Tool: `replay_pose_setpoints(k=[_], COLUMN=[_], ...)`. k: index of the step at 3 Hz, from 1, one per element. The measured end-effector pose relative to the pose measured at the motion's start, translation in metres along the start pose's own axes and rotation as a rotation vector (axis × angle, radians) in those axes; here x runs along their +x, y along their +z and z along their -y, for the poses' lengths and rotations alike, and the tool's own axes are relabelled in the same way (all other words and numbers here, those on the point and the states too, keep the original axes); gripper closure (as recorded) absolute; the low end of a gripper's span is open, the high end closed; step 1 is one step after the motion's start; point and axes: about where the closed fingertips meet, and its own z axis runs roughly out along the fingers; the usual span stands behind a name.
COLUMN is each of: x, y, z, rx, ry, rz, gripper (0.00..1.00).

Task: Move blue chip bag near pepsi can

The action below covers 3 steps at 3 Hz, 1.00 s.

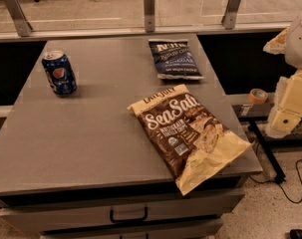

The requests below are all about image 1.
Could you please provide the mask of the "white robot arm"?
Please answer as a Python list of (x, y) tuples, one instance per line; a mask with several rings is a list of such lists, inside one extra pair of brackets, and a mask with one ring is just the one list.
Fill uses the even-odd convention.
[(288, 28), (266, 43), (263, 51), (283, 54), (285, 62), (296, 69), (290, 78), (279, 78), (265, 128), (268, 136), (282, 138), (302, 120), (302, 11)]

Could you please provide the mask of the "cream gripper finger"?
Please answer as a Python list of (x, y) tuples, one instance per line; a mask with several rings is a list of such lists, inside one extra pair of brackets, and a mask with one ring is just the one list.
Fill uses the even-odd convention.
[(290, 78), (280, 77), (274, 94), (265, 132), (272, 138), (282, 138), (302, 120), (302, 70)]
[(265, 46), (263, 47), (263, 51), (273, 55), (284, 54), (287, 33), (288, 28), (281, 31), (276, 37), (274, 37), (265, 44)]

